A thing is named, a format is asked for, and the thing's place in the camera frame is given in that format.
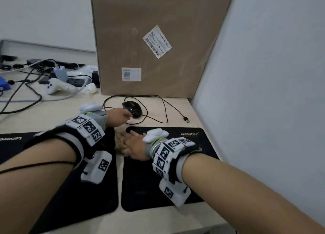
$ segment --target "ipason logo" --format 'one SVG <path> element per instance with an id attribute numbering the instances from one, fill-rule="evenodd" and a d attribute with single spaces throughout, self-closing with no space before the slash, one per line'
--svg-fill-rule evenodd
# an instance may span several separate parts
<path id="1" fill-rule="evenodd" d="M 0 138 L 0 141 L 8 141 L 8 140 L 21 140 L 22 137 L 17 137 L 17 138 Z"/>
<path id="2" fill-rule="evenodd" d="M 181 136 L 183 137 L 198 137 L 198 132 L 181 132 Z"/>

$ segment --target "barcode sticker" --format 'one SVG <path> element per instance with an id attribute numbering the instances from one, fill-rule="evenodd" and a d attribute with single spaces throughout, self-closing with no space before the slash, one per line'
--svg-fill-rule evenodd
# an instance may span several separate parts
<path id="1" fill-rule="evenodd" d="M 159 26 L 149 31 L 143 39 L 158 59 L 172 48 Z"/>
<path id="2" fill-rule="evenodd" d="M 141 81 L 141 68 L 122 68 L 122 81 Z"/>

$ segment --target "blue object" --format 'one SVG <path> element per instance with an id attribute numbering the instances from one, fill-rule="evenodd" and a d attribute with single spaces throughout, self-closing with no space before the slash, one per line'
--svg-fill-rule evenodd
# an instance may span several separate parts
<path id="1" fill-rule="evenodd" d="M 60 66 L 60 69 L 54 68 L 54 72 L 55 72 L 55 75 L 57 76 L 57 79 L 59 79 L 59 80 L 61 80 L 63 82 L 67 82 L 67 80 L 68 80 L 68 73 L 65 70 L 65 67 L 64 66 Z"/>
<path id="2" fill-rule="evenodd" d="M 11 89 L 10 84 L 8 84 L 7 81 L 4 80 L 1 76 L 0 76 L 0 89 L 2 89 L 2 91 Z"/>

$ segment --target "hand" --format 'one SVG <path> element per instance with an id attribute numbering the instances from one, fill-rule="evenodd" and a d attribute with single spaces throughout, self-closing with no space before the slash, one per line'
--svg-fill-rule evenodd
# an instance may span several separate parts
<path id="1" fill-rule="evenodd" d="M 108 116 L 106 127 L 118 127 L 125 124 L 132 117 L 128 110 L 120 107 L 108 110 L 106 113 Z"/>
<path id="2" fill-rule="evenodd" d="M 122 153 L 126 156 L 130 156 L 132 159 L 139 161 L 147 161 L 151 158 L 145 154 L 146 143 L 142 141 L 146 134 L 140 135 L 131 130 L 131 133 L 121 132 L 118 134 L 118 138 L 121 143 L 124 144 Z"/>

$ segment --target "person's left arm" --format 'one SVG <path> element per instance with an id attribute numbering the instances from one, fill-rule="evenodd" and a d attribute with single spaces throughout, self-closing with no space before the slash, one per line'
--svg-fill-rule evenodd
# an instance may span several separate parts
<path id="1" fill-rule="evenodd" d="M 125 109 L 106 112 L 106 127 L 118 127 L 131 117 Z M 58 138 L 40 142 L 0 165 L 0 172 L 25 165 L 58 162 L 0 174 L 1 233 L 28 233 L 76 162 L 72 147 Z"/>

